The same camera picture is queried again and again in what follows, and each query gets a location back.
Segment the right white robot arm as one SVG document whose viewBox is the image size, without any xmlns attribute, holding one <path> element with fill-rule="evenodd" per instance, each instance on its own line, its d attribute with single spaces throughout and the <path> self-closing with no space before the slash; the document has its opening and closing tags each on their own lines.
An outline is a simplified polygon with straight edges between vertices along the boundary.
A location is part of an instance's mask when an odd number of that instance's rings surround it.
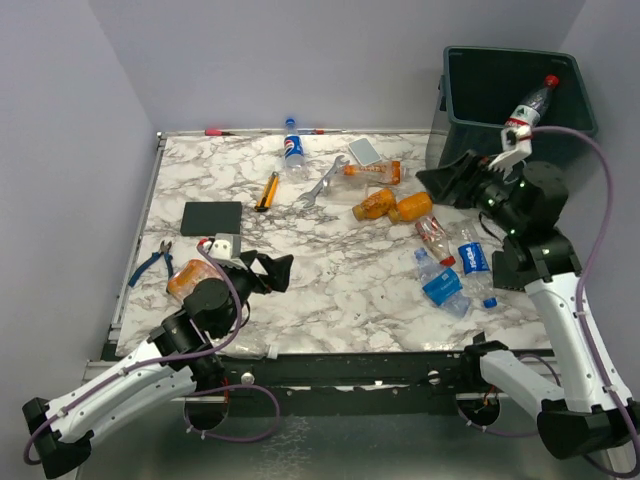
<svg viewBox="0 0 640 480">
<path fill-rule="evenodd" d="M 639 404 L 606 351 L 581 285 L 586 271 L 556 223 L 568 199 L 561 171 L 546 162 L 524 167 L 508 184 L 472 151 L 452 164 L 417 173 L 434 203 L 477 209 L 505 232 L 496 273 L 515 276 L 543 320 L 562 375 L 556 385 L 498 341 L 464 350 L 461 383 L 493 385 L 536 422 L 557 459 L 586 456 L 639 437 Z"/>
</svg>

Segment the large orange drink bottle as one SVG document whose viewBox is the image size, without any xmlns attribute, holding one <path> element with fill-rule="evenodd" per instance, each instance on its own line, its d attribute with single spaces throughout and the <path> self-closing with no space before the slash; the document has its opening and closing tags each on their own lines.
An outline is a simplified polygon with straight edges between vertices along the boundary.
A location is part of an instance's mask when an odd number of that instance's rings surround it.
<svg viewBox="0 0 640 480">
<path fill-rule="evenodd" d="M 207 279 L 221 280 L 222 277 L 209 263 L 199 259 L 191 259 L 169 279 L 167 293 L 182 303 L 201 281 Z"/>
</svg>

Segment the light blue label bottle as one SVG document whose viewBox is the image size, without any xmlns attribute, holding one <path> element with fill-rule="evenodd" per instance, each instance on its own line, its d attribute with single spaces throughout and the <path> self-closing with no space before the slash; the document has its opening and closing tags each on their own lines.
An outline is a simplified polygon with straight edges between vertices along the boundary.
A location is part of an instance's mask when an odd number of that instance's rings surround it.
<svg viewBox="0 0 640 480">
<path fill-rule="evenodd" d="M 456 272 L 436 262 L 424 248 L 414 251 L 422 291 L 438 308 L 461 319 L 471 305 L 462 293 L 462 283 Z"/>
</svg>

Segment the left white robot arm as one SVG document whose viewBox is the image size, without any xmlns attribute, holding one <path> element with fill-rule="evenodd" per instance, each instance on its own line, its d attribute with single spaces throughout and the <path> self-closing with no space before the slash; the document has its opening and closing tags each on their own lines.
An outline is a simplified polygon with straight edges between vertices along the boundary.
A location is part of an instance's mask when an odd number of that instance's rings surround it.
<svg viewBox="0 0 640 480">
<path fill-rule="evenodd" d="M 56 479 L 84 463 L 100 435 L 142 410 L 180 396 L 230 390 L 218 354 L 238 336 L 252 294 L 288 289 L 294 257 L 271 258 L 256 250 L 224 254 L 212 238 L 197 250 L 215 274 L 198 282 L 177 312 L 76 390 L 23 405 L 30 433 L 25 464 Z"/>
</svg>

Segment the red label water bottle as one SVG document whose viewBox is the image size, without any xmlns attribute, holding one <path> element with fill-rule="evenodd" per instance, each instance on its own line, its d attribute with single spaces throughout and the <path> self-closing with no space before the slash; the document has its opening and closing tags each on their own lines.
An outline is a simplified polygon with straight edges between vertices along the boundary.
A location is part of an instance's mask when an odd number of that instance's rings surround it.
<svg viewBox="0 0 640 480">
<path fill-rule="evenodd" d="M 535 127 L 541 117 L 546 113 L 554 90 L 559 85 L 559 79 L 555 75 L 547 75 L 540 87 L 530 92 L 517 105 L 507 119 L 506 127 L 520 127 L 528 125 Z"/>
</svg>

